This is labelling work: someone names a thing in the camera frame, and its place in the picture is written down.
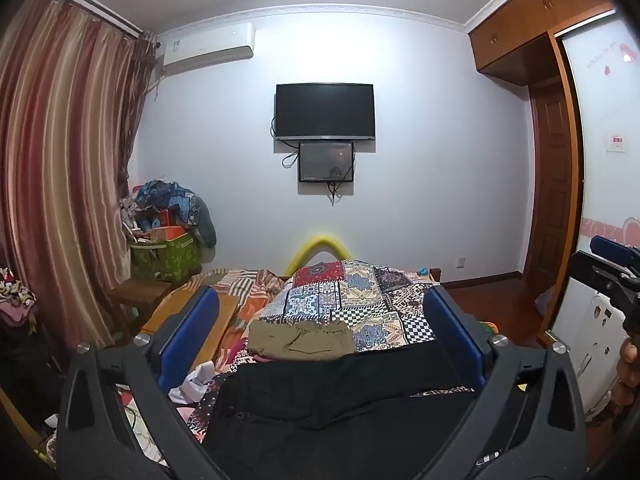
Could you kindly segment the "person's right hand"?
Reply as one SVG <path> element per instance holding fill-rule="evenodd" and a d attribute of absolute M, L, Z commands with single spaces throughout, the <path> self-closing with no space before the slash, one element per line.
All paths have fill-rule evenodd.
<path fill-rule="evenodd" d="M 633 404 L 638 393 L 640 373 L 639 347 L 632 338 L 627 338 L 620 347 L 616 373 L 618 381 L 612 391 L 612 400 L 619 406 Z"/>

